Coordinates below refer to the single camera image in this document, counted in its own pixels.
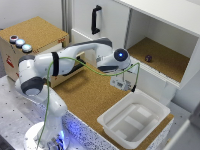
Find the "cork board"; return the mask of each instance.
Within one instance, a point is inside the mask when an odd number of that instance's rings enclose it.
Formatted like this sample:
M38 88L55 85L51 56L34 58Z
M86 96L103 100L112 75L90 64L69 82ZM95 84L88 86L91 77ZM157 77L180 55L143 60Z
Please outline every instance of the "cork board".
M189 58L169 49L149 38L128 49L130 55L168 77L181 82L189 63ZM152 61L146 62L145 56L151 55Z
M68 34L40 17L21 22L0 31L0 37L9 42L12 35L17 35L30 44L33 50L68 36Z
M65 101L72 113L120 150L124 149L104 133L97 118L127 95L128 91L120 91L112 87L110 77L97 75L87 68L55 87L54 90ZM167 116L136 150L146 149L172 119L173 115Z

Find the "brown box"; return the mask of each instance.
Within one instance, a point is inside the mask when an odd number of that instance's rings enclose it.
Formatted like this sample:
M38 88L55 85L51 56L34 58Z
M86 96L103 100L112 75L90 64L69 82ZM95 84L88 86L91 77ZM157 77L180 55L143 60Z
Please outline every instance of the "brown box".
M0 31L0 50L5 71L14 81L18 79L18 61L26 54L21 49L16 48L15 45L10 44L9 38L12 35L17 35L20 39L24 39L27 44L32 46L33 51L29 55L44 53L59 43L62 43L62 47L66 47L69 44L68 33L40 17L32 18ZM55 87L67 78L69 77L51 77L51 87Z

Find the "cabinet shelf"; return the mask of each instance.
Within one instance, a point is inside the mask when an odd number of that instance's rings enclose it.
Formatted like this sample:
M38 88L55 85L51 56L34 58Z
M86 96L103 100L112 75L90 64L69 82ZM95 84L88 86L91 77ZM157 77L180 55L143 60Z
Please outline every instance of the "cabinet shelf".
M181 82L190 60L190 58L149 38L144 38L128 51L132 57L178 82ZM145 61L146 55L152 56L151 62Z

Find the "green cable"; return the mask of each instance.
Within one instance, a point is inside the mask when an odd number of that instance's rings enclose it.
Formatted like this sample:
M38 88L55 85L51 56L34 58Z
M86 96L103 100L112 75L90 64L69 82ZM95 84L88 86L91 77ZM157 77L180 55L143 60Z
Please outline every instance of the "green cable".
M136 81L135 81L135 85L137 85L138 75L139 75L139 70L140 70L140 63L135 63L134 65L131 65L129 68L125 69L124 71L122 71L120 73L116 73L116 74L103 74L103 73L99 73L99 72L95 71L94 69L90 68L89 66L87 66L86 64L84 64L83 62L81 62L81 61L79 61L77 59L74 59L74 58L71 58L71 57L61 57L59 59L71 59L71 60L77 61L80 64L82 64L83 66L85 66L86 68L88 68L89 70L91 70L94 73L96 73L98 75L101 75L101 76L117 76L117 75L123 74L124 72L127 72L128 70L130 70L134 66L138 65L138 72L137 72L137 77L136 77ZM44 125L43 125L43 128L42 128L42 132L41 132L40 138L38 140L37 149L38 149L38 146L39 146L42 134L44 132L44 128L45 128L45 124L46 124L46 120L47 120L47 111L48 111L48 108L49 108L49 72L50 72L52 64L53 64L53 61L50 63L49 68L48 68L48 72L47 72L47 89L48 89L48 97L47 97L47 99L48 99L48 101L47 101L46 113L45 113L45 118L44 118Z

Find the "white plastic bin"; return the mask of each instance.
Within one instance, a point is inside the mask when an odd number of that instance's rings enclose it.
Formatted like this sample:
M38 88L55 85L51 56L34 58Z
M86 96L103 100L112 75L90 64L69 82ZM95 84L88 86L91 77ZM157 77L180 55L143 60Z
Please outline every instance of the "white plastic bin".
M169 108L137 89L97 120L122 147L135 149L169 113Z

